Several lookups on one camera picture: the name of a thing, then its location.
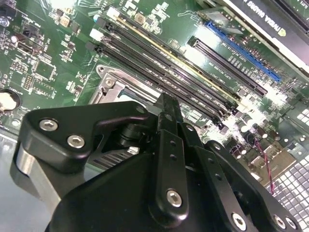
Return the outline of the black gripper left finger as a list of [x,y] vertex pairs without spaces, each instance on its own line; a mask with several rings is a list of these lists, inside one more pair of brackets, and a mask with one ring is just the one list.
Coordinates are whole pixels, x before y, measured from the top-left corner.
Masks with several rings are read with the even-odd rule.
[[156,157],[151,216],[174,228],[189,213],[179,104],[168,94],[158,114],[134,101],[43,109],[25,115],[14,156],[54,213],[72,190],[136,155]]

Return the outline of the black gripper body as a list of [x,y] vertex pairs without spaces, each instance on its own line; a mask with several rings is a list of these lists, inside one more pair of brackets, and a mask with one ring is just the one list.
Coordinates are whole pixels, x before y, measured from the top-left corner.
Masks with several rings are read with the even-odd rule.
[[[165,232],[149,211],[154,155],[136,155],[68,193],[56,207],[49,232]],[[228,232],[201,174],[186,170],[189,213],[175,232]]]

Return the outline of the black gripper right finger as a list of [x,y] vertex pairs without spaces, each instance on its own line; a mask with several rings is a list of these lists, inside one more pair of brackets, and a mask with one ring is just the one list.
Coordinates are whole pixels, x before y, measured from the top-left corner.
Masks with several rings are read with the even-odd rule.
[[180,232],[299,232],[297,220],[217,141],[203,144],[183,118],[189,175],[188,218]]

